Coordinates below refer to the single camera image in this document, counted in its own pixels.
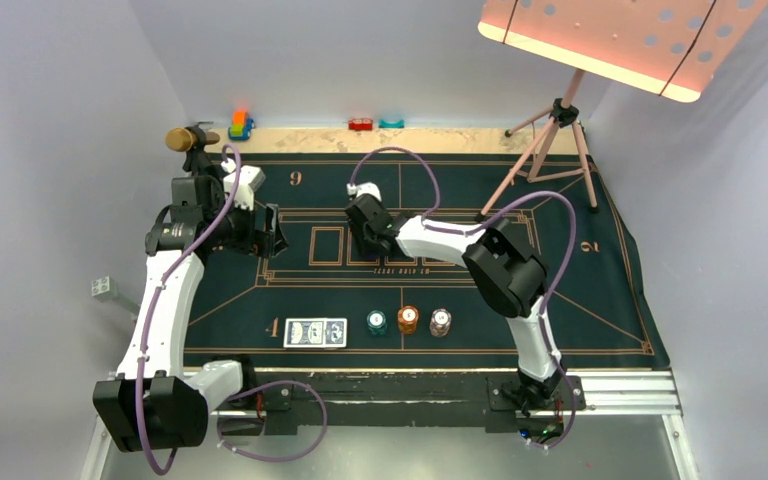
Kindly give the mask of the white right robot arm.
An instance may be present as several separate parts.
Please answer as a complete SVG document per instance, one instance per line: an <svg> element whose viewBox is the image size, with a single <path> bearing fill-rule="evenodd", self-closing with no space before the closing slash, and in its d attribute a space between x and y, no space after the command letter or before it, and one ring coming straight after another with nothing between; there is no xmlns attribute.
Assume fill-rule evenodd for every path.
<svg viewBox="0 0 768 480"><path fill-rule="evenodd" d="M504 216L469 227L392 215L371 194L357 195L344 212L364 256L431 259L465 268L485 303L506 319L514 340L519 386L506 397L524 412L554 404L564 373L548 319L549 269L521 225Z"/></svg>

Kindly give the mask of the green blue chip stack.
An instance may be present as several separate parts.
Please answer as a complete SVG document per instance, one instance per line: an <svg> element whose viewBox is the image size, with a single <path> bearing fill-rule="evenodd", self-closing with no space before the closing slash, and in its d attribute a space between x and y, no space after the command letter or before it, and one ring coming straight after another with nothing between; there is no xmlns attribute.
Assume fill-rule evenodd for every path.
<svg viewBox="0 0 768 480"><path fill-rule="evenodd" d="M372 310L366 318L366 325L372 335L383 336L387 333L388 322L386 315L380 310Z"/></svg>

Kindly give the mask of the orange green toy block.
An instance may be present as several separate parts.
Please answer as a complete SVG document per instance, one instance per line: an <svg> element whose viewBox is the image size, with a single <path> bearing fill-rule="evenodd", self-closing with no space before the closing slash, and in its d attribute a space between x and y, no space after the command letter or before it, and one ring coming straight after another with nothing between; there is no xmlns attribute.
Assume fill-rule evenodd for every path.
<svg viewBox="0 0 768 480"><path fill-rule="evenodd" d="M255 128L254 120L247 110L237 110L232 114L231 124L227 129L228 138L232 141L247 141Z"/></svg>

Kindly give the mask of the pink blue chip stack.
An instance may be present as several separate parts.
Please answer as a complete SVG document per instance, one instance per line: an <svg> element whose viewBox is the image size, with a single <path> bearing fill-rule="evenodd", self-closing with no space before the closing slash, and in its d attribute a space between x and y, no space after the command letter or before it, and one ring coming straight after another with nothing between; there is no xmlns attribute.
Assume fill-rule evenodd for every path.
<svg viewBox="0 0 768 480"><path fill-rule="evenodd" d="M429 330L434 337L446 336L451 328L452 315L443 308L436 309L432 312L429 322Z"/></svg>

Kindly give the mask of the grey lego brick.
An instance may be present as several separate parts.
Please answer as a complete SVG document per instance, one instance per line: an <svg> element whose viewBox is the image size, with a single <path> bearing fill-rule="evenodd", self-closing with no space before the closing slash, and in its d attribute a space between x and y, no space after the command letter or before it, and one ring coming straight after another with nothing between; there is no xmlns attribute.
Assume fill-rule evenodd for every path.
<svg viewBox="0 0 768 480"><path fill-rule="evenodd" d="M100 302L115 300L119 297L118 284L110 276L95 279L91 282L91 295Z"/></svg>

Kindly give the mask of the red toy block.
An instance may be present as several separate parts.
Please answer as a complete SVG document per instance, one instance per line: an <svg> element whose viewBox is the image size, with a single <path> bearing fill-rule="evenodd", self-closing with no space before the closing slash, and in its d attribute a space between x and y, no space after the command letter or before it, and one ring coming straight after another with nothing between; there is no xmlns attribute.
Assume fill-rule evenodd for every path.
<svg viewBox="0 0 768 480"><path fill-rule="evenodd" d="M371 131L375 126L375 122L372 118L356 117L349 119L347 126L351 131Z"/></svg>

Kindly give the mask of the teal toy block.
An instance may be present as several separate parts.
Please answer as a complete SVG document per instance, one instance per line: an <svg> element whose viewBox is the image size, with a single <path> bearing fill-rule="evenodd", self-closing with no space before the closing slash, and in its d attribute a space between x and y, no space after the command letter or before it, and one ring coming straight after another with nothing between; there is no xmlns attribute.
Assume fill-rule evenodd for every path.
<svg viewBox="0 0 768 480"><path fill-rule="evenodd" d="M382 116L378 119L380 129L403 129L405 120L399 116Z"/></svg>

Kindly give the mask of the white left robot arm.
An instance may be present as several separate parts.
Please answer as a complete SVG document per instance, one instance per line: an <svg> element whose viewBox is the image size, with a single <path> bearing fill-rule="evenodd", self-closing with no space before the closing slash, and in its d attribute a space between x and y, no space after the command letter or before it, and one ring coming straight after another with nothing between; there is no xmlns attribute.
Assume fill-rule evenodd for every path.
<svg viewBox="0 0 768 480"><path fill-rule="evenodd" d="M227 214L195 206L165 207L146 236L147 283L130 345L111 380L92 401L123 452L200 445L208 416L224 402L244 409L257 399L248 355L217 357L190 379L183 375L186 330L208 257L215 250L270 258L287 248L276 204Z"/></svg>

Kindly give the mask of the gold microphone on stand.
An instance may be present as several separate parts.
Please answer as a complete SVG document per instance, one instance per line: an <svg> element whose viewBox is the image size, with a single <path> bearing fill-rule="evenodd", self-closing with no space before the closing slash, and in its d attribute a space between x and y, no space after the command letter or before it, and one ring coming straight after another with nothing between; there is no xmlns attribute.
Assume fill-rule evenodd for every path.
<svg viewBox="0 0 768 480"><path fill-rule="evenodd" d="M204 130L199 123L196 123L169 130L164 143L168 149L185 154L182 166L185 172L199 175L211 166L205 151L206 147L217 144L220 139L218 133Z"/></svg>

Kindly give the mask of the dark green poker mat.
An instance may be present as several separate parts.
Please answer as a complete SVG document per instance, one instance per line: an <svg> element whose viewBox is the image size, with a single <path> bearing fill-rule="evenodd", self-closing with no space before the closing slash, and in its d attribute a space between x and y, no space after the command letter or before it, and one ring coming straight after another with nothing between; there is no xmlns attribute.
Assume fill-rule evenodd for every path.
<svg viewBox="0 0 768 480"><path fill-rule="evenodd" d="M548 308L569 368L662 369L670 360L647 305L637 245L598 173L597 209L582 178L567 176L576 155L552 155L538 199L508 213L552 272L563 277ZM439 221L469 224L516 162L513 154L247 154L266 179L257 192L280 206L289 247L271 259L222 250L208 260L186 331L185 362L199 366L247 354L259 368L514 368L517 352L505 319L481 298L467 270L427 259L371 259L357 251L344 213L350 177L376 183L392 212L432 209ZM398 310L419 311L413 334ZM431 314L452 315L434 337ZM366 318L380 310L387 333ZM285 349L287 318L345 318L342 349Z"/></svg>

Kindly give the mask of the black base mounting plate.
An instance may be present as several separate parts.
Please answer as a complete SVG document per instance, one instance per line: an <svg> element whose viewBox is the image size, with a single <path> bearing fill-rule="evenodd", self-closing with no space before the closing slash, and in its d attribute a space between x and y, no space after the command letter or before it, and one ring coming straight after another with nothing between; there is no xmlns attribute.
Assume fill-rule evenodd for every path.
<svg viewBox="0 0 768 480"><path fill-rule="evenodd" d="M222 404L221 420L264 422L266 435L302 426L475 427L486 433L558 434L585 412L577 376L553 382L545 400L514 369L275 369L256 372L265 391Z"/></svg>

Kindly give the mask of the pink music stand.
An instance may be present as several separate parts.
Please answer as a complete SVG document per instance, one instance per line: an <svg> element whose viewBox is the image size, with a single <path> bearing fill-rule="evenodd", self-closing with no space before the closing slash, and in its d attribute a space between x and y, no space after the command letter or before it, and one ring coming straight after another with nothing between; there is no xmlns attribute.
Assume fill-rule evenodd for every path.
<svg viewBox="0 0 768 480"><path fill-rule="evenodd" d="M767 7L766 0L491 0L484 3L479 33L493 41L573 68L564 95L505 131L533 125L524 153L477 215L483 220L517 176L542 182L540 170L558 132L570 128L591 209L597 209L584 130L572 101L587 74L679 103L698 100L716 70Z"/></svg>

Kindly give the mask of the orange red chip stack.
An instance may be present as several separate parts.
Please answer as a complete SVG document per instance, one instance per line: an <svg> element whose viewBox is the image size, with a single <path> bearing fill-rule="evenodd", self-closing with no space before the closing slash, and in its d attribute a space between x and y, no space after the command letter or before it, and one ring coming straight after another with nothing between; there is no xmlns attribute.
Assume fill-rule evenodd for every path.
<svg viewBox="0 0 768 480"><path fill-rule="evenodd" d="M405 305L398 310L397 325L402 334L413 334L418 326L419 311L416 307Z"/></svg>

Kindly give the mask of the blue white card deck box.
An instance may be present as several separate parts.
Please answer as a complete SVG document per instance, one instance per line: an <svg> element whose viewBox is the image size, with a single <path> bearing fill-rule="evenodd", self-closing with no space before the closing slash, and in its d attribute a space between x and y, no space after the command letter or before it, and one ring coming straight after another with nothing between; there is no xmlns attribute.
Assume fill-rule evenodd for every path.
<svg viewBox="0 0 768 480"><path fill-rule="evenodd" d="M327 350L347 346L345 318L287 318L283 338L285 349Z"/></svg>

